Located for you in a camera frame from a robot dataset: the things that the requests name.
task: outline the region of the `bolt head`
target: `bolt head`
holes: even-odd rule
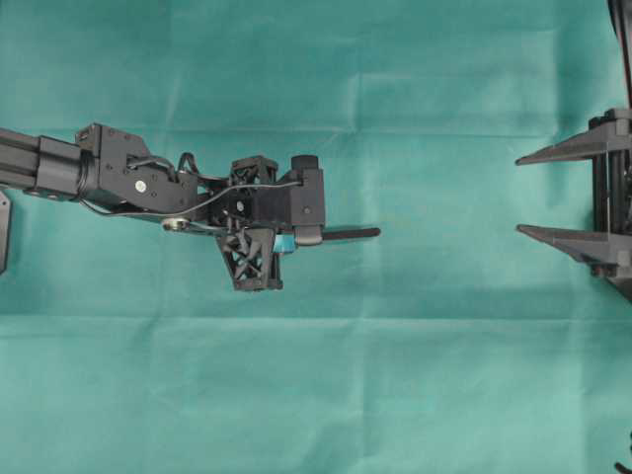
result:
[[[147,184],[144,181],[138,180],[134,186],[139,193],[147,191]]]

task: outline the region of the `cable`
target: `cable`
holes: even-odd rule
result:
[[[103,217],[133,217],[133,216],[143,216],[143,215],[155,216],[155,217],[178,217],[178,216],[181,216],[183,214],[188,214],[189,212],[193,212],[194,210],[198,210],[201,207],[204,207],[206,205],[209,205],[212,202],[214,202],[215,200],[218,200],[219,198],[224,196],[226,193],[230,193],[231,191],[257,189],[257,188],[288,188],[290,186],[298,186],[300,184],[301,183],[299,181],[290,181],[289,183],[282,183],[280,185],[235,185],[235,186],[230,186],[228,188],[223,189],[222,191],[217,193],[215,196],[209,197],[207,200],[204,200],[204,201],[200,202],[199,204],[196,204],[196,205],[194,205],[192,207],[189,207],[188,209],[181,210],[180,212],[147,212],[147,211],[144,211],[144,210],[143,211],[133,211],[133,212],[103,212],[102,210],[97,209],[92,204],[86,202],[83,199],[79,199],[79,203],[81,203],[81,205],[83,205],[87,209],[91,210],[95,214],[99,214],[99,215],[101,215]]]

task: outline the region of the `blue component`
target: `blue component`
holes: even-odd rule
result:
[[[277,234],[275,238],[276,254],[291,254],[296,250],[296,241],[293,234]]]

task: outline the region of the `silver screw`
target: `silver screw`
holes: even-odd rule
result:
[[[138,180],[135,186],[136,186],[136,190],[139,193],[144,193],[145,191],[147,191],[147,184],[144,181]]]

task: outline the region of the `black robotic arm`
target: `black robotic arm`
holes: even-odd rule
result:
[[[75,143],[0,129],[0,187],[76,201],[104,217],[131,217],[165,230],[213,236],[235,289],[282,289],[279,259],[324,240],[379,235],[379,229],[326,232],[318,158],[294,156],[277,178],[263,156],[233,162],[225,178],[203,175],[184,153],[178,168],[142,138],[92,124]],[[0,273],[6,268],[11,203],[0,193]]]

